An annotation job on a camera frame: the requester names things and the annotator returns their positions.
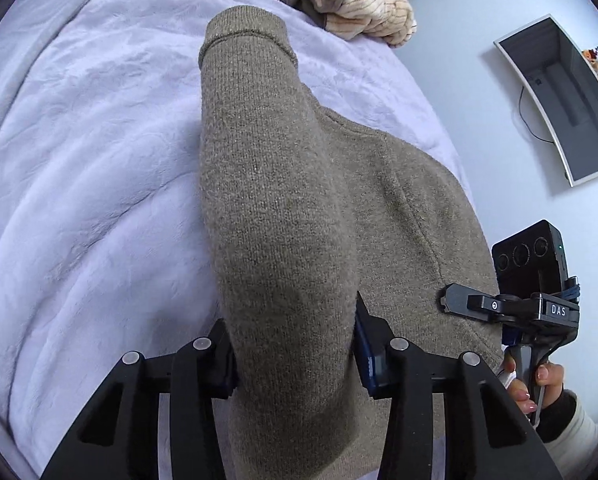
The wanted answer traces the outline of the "white sleeve forearm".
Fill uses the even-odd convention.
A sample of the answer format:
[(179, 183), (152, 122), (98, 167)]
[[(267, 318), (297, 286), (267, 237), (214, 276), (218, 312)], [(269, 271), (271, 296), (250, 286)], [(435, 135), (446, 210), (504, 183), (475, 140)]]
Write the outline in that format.
[(564, 479), (587, 479), (598, 466), (598, 424), (570, 390), (542, 408), (537, 434)]

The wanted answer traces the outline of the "person right hand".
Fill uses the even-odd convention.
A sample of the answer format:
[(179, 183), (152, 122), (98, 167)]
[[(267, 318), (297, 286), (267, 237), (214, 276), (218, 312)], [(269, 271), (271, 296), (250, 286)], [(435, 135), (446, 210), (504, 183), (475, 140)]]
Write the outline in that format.
[[(536, 384), (544, 390), (542, 408), (554, 404), (564, 389), (565, 367), (561, 364), (546, 362), (536, 371)], [(536, 402), (530, 399), (528, 388), (524, 382), (515, 378), (508, 385), (508, 394), (525, 415), (538, 411)]]

